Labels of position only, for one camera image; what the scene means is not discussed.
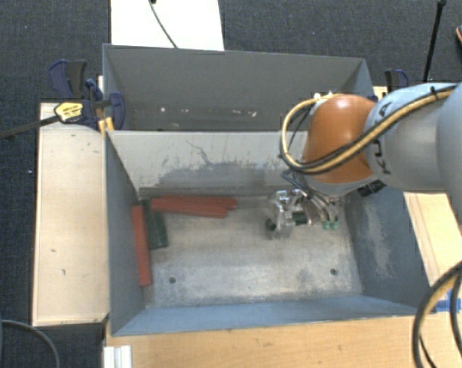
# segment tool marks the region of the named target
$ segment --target dark carpet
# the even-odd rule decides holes
[[[385,68],[420,82],[437,0],[219,0],[226,49],[365,58],[375,84]],[[462,80],[454,29],[462,0],[447,0],[431,77]],[[46,70],[67,58],[101,73],[101,44],[110,40],[109,0],[0,0],[0,130],[37,118],[56,97]],[[36,132],[0,142],[0,306],[4,318],[28,322],[35,229]],[[98,367],[101,325],[46,329],[63,367]],[[4,367],[54,366],[36,337],[6,329]]]

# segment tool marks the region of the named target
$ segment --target wooden plank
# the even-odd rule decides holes
[[[41,105],[42,118],[53,106]],[[102,153],[101,135],[85,126],[40,129],[35,326],[101,322],[108,313]]]

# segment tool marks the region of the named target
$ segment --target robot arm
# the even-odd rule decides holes
[[[312,118],[296,160],[286,131],[304,109]],[[462,82],[406,87],[379,103],[346,94],[305,101],[284,119],[281,154],[309,197],[338,199],[375,182],[446,192],[462,231]]]

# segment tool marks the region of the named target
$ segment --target blue clamp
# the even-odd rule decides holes
[[[84,70],[86,61],[59,60],[48,69],[51,86],[59,93],[62,100],[78,100],[83,105],[83,118],[73,123],[90,127],[94,130],[98,127],[100,117],[97,109],[108,107],[111,109],[111,117],[114,121],[115,130],[121,130],[125,119],[125,104],[120,91],[110,94],[108,100],[103,99],[103,93],[93,79],[84,82]],[[88,90],[88,98],[84,97],[84,88]]]
[[[74,98],[71,85],[68,79],[68,61],[59,60],[53,63],[48,69],[50,84],[63,100]]]

